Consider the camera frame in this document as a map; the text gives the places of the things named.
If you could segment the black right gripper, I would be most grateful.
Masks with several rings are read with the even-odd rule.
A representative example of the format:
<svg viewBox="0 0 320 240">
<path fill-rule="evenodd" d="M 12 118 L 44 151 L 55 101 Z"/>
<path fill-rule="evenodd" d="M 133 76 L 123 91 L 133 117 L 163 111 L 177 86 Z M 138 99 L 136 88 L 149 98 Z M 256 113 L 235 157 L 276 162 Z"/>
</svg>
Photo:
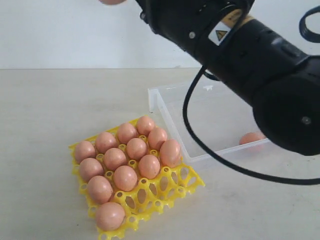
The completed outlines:
<svg viewBox="0 0 320 240">
<path fill-rule="evenodd" d="M 140 18 L 199 63 L 221 54 L 247 19 L 252 0 L 138 0 Z"/>
</svg>

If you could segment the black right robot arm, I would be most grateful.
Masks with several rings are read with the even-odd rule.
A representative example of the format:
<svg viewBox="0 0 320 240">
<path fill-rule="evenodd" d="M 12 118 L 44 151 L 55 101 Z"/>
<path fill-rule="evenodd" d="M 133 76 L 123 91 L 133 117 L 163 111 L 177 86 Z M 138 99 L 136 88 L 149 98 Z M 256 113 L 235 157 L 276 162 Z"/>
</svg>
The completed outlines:
<svg viewBox="0 0 320 240">
<path fill-rule="evenodd" d="M 252 107 L 262 133 L 304 156 L 320 152 L 320 58 L 247 14 L 251 0 L 140 0 L 141 18 Z"/>
</svg>

